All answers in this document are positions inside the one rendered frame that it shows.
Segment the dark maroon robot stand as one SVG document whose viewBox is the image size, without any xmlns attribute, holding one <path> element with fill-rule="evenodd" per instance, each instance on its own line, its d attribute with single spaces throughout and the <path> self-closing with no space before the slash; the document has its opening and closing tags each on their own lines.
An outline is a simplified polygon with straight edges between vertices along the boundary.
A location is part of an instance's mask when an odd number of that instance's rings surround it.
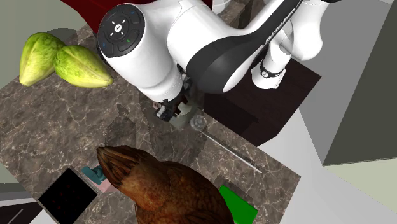
<svg viewBox="0 0 397 224">
<path fill-rule="evenodd" d="M 255 146 L 274 138 L 321 76 L 291 60 L 277 89 L 263 90 L 251 73 L 224 94 L 205 94 L 204 112 Z"/>
</svg>

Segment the teal and pink toy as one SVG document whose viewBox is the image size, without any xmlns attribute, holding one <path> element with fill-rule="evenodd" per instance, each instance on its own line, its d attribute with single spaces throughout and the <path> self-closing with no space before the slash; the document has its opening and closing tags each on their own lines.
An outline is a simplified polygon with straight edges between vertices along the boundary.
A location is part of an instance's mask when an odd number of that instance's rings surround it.
<svg viewBox="0 0 397 224">
<path fill-rule="evenodd" d="M 117 191 L 107 177 L 105 177 L 102 167 L 99 164 L 93 167 L 84 166 L 81 171 L 100 193 L 113 193 Z"/>
</svg>

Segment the grey cabinet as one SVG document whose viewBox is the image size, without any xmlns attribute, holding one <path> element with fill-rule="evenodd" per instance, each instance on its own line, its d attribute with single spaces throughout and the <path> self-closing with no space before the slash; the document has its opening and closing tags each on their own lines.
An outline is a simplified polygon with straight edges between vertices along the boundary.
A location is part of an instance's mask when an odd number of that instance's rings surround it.
<svg viewBox="0 0 397 224">
<path fill-rule="evenodd" d="M 397 0 L 394 0 L 324 166 L 397 158 Z"/>
</svg>

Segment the brown hen figure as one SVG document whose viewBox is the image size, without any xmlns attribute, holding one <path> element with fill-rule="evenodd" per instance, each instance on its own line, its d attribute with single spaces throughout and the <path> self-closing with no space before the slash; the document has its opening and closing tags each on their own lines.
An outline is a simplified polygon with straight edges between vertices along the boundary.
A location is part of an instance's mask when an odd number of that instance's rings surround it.
<svg viewBox="0 0 397 224">
<path fill-rule="evenodd" d="M 97 148 L 105 177 L 135 202 L 137 224 L 235 224 L 219 190 L 192 168 L 130 146 Z"/>
</svg>

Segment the black square box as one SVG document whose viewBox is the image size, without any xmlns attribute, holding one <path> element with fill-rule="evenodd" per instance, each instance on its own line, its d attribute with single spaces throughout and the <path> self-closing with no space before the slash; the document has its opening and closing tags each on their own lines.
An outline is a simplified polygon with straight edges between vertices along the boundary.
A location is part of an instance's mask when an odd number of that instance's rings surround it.
<svg viewBox="0 0 397 224">
<path fill-rule="evenodd" d="M 73 224 L 96 196 L 93 189 L 67 168 L 38 200 L 60 224 Z"/>
</svg>

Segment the green box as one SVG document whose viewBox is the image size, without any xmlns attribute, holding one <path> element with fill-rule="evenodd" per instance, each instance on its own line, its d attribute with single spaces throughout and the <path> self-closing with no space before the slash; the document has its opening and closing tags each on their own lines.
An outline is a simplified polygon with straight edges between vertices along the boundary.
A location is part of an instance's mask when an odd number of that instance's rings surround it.
<svg viewBox="0 0 397 224">
<path fill-rule="evenodd" d="M 235 224 L 253 224 L 258 210 L 231 191 L 225 185 L 221 185 L 219 192 L 224 198 Z"/>
</svg>

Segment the green ribbed star fruit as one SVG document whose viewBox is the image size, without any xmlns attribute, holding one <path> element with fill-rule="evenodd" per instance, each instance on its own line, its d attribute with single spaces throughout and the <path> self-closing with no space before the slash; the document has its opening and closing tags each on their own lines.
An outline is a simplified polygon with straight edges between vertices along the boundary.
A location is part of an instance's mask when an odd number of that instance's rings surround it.
<svg viewBox="0 0 397 224">
<path fill-rule="evenodd" d="M 62 47 L 53 65 L 58 76 L 76 87 L 101 88 L 113 83 L 101 58 L 81 45 Z"/>
<path fill-rule="evenodd" d="M 19 82 L 29 87 L 51 75 L 55 71 L 53 59 L 65 45 L 53 34 L 32 34 L 22 49 Z"/>
</svg>

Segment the dark red rounded furniture piece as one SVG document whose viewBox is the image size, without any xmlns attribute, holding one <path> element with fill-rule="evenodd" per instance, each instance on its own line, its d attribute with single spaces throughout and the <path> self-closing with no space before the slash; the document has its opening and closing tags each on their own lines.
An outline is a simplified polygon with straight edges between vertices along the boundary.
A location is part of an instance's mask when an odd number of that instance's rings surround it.
<svg viewBox="0 0 397 224">
<path fill-rule="evenodd" d="M 86 23 L 97 34 L 99 25 L 105 14 L 119 4 L 131 3 L 145 8 L 146 4 L 151 9 L 157 8 L 165 10 L 173 7 L 184 0 L 61 0 L 68 6 L 76 10 L 86 21 Z"/>
</svg>

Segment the silver long-handled round utensil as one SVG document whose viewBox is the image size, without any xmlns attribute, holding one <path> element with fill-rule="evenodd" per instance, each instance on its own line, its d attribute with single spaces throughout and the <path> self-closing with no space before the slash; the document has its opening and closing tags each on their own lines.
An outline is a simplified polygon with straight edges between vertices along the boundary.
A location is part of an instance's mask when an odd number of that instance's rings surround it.
<svg viewBox="0 0 397 224">
<path fill-rule="evenodd" d="M 196 130 L 199 131 L 201 134 L 205 135 L 208 139 L 216 143 L 218 146 L 222 147 L 229 153 L 231 153 L 233 156 L 238 158 L 240 161 L 244 162 L 246 165 L 250 166 L 250 168 L 254 169 L 256 172 L 259 172 L 260 174 L 262 173 L 261 170 L 256 168 L 253 164 L 249 163 L 247 160 L 244 160 L 242 157 L 240 157 L 238 154 L 236 154 L 234 151 L 231 150 L 230 147 L 227 147 L 226 145 L 222 144 L 220 141 L 218 141 L 214 136 L 210 135 L 205 131 L 205 128 L 207 126 L 207 121 L 204 118 L 203 115 L 194 115 L 190 119 L 190 126 Z"/>
</svg>

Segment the pale grey cup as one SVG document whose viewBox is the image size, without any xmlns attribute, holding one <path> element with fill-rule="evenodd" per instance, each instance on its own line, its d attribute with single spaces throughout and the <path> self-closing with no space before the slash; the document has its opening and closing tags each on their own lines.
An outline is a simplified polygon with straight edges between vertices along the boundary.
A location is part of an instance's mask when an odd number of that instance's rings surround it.
<svg viewBox="0 0 397 224">
<path fill-rule="evenodd" d="M 196 103 L 180 103 L 178 109 L 181 111 L 177 117 L 172 117 L 169 123 L 177 129 L 181 129 L 189 124 L 191 118 L 198 113 L 199 105 Z"/>
</svg>

